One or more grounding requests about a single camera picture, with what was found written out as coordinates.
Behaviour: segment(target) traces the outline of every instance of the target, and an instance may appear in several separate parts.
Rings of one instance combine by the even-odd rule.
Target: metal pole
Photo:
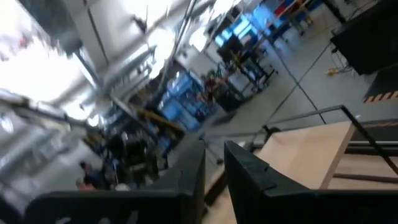
[[[158,91],[162,91],[162,89],[163,89],[162,86],[163,86],[165,76],[167,74],[169,67],[171,66],[171,63],[173,62],[175,54],[177,53],[178,47],[179,47],[182,37],[185,33],[185,29],[187,28],[188,22],[190,20],[190,16],[192,14],[193,8],[195,7],[195,4],[197,3],[197,1],[198,0],[191,0],[189,2],[187,10],[185,11],[185,15],[184,15],[184,18],[182,19],[180,29],[177,32],[177,38],[175,39],[172,53],[171,53],[169,59],[167,59],[167,61],[165,63],[165,66],[163,69],[163,74],[161,74],[162,78],[160,79],[160,84],[159,84],[160,88],[158,89]]]

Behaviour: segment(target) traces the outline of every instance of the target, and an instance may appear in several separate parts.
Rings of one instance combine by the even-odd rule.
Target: workbench
[[[354,129],[351,122],[341,122],[275,133],[255,155],[310,189],[327,189]],[[236,223],[228,189],[209,208],[203,223]]]

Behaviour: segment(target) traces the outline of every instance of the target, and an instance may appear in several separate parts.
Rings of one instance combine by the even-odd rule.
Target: black panel
[[[398,223],[396,190],[306,189],[233,142],[224,159],[238,224]]]
[[[205,188],[205,144],[197,142],[153,185],[131,192],[55,192],[42,195],[26,209],[24,223],[199,224]]]
[[[383,0],[348,21],[331,41],[359,74],[398,62],[398,1]]]

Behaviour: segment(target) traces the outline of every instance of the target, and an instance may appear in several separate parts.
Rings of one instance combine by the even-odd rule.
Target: person in red shirt
[[[205,75],[202,75],[200,78],[205,86],[205,92],[201,94],[199,98],[209,105],[216,103],[215,91],[220,81],[211,76]]]

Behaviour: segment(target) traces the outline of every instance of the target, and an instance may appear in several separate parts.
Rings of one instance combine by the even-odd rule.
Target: blue machine
[[[212,110],[197,99],[203,87],[194,74],[180,71],[167,84],[159,109],[169,121],[174,121],[186,130],[196,130]]]

